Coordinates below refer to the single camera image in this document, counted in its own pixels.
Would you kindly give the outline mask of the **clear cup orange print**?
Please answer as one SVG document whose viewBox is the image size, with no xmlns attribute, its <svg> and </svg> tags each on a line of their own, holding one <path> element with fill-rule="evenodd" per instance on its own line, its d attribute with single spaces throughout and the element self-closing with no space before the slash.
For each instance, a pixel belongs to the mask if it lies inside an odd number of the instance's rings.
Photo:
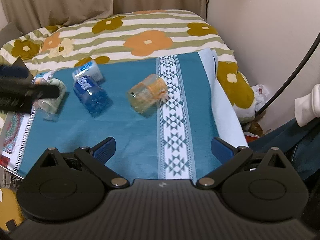
<svg viewBox="0 0 320 240">
<path fill-rule="evenodd" d="M 156 74 L 150 74 L 127 91 L 131 107 L 139 114 L 145 113 L 151 106 L 166 97 L 168 87 Z"/>
</svg>

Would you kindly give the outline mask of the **orange label plastic cup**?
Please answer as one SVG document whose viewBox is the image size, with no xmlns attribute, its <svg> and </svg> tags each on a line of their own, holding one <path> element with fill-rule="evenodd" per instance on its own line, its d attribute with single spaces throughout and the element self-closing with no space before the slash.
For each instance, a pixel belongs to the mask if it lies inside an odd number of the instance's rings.
<svg viewBox="0 0 320 240">
<path fill-rule="evenodd" d="M 32 84 L 34 84 L 34 85 L 48 85 L 50 83 L 48 76 L 49 76 L 48 73 L 38 74 L 33 78 Z"/>
</svg>

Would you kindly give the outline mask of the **blue plastic cup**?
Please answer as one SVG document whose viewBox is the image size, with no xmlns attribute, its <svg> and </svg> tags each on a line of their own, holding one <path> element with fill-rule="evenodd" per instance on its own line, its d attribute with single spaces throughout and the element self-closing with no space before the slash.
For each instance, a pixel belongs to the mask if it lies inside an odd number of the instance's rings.
<svg viewBox="0 0 320 240">
<path fill-rule="evenodd" d="M 73 91 L 85 109 L 92 116 L 103 113 L 111 104 L 107 92 L 101 88 L 90 76 L 77 78 Z"/>
</svg>

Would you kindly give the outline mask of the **white cup blue label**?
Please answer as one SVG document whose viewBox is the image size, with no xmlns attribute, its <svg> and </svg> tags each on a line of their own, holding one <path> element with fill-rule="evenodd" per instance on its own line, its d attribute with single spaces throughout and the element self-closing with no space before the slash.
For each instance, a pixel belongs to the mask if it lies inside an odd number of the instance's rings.
<svg viewBox="0 0 320 240">
<path fill-rule="evenodd" d="M 76 70 L 72 72 L 72 77 L 74 81 L 83 76 L 90 76 L 95 82 L 100 82 L 104 79 L 97 63 L 93 60 L 76 68 Z"/>
</svg>

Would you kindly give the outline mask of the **grey open laptop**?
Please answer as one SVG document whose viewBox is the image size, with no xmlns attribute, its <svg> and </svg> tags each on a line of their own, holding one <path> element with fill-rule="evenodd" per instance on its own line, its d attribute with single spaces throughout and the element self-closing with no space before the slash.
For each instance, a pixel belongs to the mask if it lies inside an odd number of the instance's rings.
<svg viewBox="0 0 320 240">
<path fill-rule="evenodd" d="M 33 75 L 30 70 L 27 68 L 21 57 L 18 57 L 17 60 L 12 64 L 16 70 L 16 76 L 21 79 L 32 79 Z"/>
</svg>

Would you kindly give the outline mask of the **teal patterned cloth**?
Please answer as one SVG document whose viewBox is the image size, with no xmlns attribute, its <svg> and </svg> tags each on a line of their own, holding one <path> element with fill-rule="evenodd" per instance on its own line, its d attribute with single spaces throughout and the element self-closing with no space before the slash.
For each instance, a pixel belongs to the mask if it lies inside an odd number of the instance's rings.
<svg viewBox="0 0 320 240">
<path fill-rule="evenodd" d="M 1 165 L 25 177 L 45 149 L 72 152 L 106 137 L 116 141 L 107 166 L 128 180 L 197 180 L 220 166 L 223 155 L 211 149 L 219 137 L 234 147 L 245 146 L 240 122 L 217 80 L 217 54 L 211 49 L 154 59 L 105 64 L 102 88 L 108 105 L 92 116 L 73 90 L 71 69 L 42 73 L 45 81 L 66 86 L 52 120 L 37 110 L 7 114 L 1 125 Z M 167 97 L 144 114 L 130 105 L 127 92 L 150 74 L 167 84 Z"/>
</svg>

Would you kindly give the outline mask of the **grey headboard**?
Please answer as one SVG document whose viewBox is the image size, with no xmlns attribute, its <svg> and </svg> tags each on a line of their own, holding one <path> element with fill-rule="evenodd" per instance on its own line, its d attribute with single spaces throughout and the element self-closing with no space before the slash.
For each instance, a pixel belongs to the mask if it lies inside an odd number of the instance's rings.
<svg viewBox="0 0 320 240">
<path fill-rule="evenodd" d="M 9 22 L 0 31 L 0 48 L 2 48 L 8 42 L 20 38 L 21 36 L 23 36 L 23 33 L 18 30 L 14 22 Z"/>
</svg>

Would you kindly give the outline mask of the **white plastic bag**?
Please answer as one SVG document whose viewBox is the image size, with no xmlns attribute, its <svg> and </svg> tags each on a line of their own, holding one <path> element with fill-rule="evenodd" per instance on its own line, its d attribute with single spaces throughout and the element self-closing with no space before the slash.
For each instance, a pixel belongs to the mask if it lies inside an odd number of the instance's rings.
<svg viewBox="0 0 320 240">
<path fill-rule="evenodd" d="M 251 87 L 255 98 L 255 111 L 259 111 L 268 101 L 269 91 L 262 85 L 258 84 Z"/>
</svg>

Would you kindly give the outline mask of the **white cloth item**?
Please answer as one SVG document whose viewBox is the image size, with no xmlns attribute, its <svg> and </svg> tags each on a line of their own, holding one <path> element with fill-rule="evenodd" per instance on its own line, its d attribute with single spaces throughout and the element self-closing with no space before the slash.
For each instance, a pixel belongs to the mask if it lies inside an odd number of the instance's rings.
<svg viewBox="0 0 320 240">
<path fill-rule="evenodd" d="M 319 116 L 320 91 L 319 84 L 316 84 L 308 95 L 295 99 L 295 119 L 303 127 Z"/>
</svg>

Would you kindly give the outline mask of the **floral striped duvet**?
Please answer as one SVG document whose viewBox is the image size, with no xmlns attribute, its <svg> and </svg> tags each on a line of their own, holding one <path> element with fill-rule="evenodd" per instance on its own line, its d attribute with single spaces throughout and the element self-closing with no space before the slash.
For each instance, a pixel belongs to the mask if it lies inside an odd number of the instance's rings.
<svg viewBox="0 0 320 240">
<path fill-rule="evenodd" d="M 217 53 L 217 78 L 238 119 L 253 120 L 254 92 L 239 71 L 233 51 L 213 26 L 191 11 L 138 11 L 67 27 L 42 27 L 5 42 L 1 63 L 11 65 L 21 58 L 33 74 L 40 74 L 79 67 L 91 60 L 116 63 L 205 48 Z"/>
</svg>

